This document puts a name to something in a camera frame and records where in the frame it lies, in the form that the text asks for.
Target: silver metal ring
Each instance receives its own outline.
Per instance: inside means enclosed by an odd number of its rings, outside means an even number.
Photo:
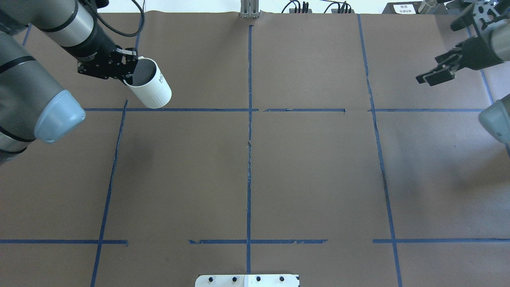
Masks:
[[[18,141],[0,132],[0,150],[17,153],[26,148],[30,142]]]
[[[89,12],[78,4],[78,12],[74,20],[61,30],[44,32],[55,43],[62,47],[76,46],[85,41],[92,33],[94,19]]]

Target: gray robot arm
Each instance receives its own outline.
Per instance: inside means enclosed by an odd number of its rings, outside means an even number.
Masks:
[[[466,7],[452,22],[451,29],[458,31],[472,25],[476,35],[437,56],[437,67],[417,76],[419,83],[434,86],[455,79],[455,73],[462,68],[480,70],[510,61],[510,23],[506,12],[510,0],[495,6],[482,1],[457,1]],[[510,142],[510,94],[480,113],[478,119],[495,139]]]
[[[85,119],[72,95],[12,37],[29,23],[74,56],[80,74],[118,79],[131,89],[133,78],[139,86],[154,78],[159,69],[155,62],[144,61],[136,69],[143,59],[136,49],[122,49],[98,25],[95,12],[98,5],[107,4],[108,0],[0,1],[0,165],[32,141],[54,142]]]

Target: label sticker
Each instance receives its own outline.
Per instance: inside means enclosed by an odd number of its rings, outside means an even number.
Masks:
[[[396,4],[393,5],[397,14],[416,14],[416,10],[412,4]]]

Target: white wall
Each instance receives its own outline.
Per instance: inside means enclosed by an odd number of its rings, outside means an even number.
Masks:
[[[314,13],[322,13],[329,2],[321,0],[310,0],[310,9]],[[262,11],[280,13],[283,7],[288,3],[287,0],[260,0],[259,5]],[[351,0],[348,1],[356,13],[381,14],[386,6],[382,0]],[[158,10],[162,12],[239,12],[241,8],[240,0],[146,0],[145,10]],[[131,0],[110,0],[110,4],[100,12],[138,12],[136,6]]]

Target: white bracket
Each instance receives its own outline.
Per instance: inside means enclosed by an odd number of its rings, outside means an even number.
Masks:
[[[259,0],[241,0],[241,18],[258,18]]]
[[[195,287],[299,287],[299,275],[202,275]]]

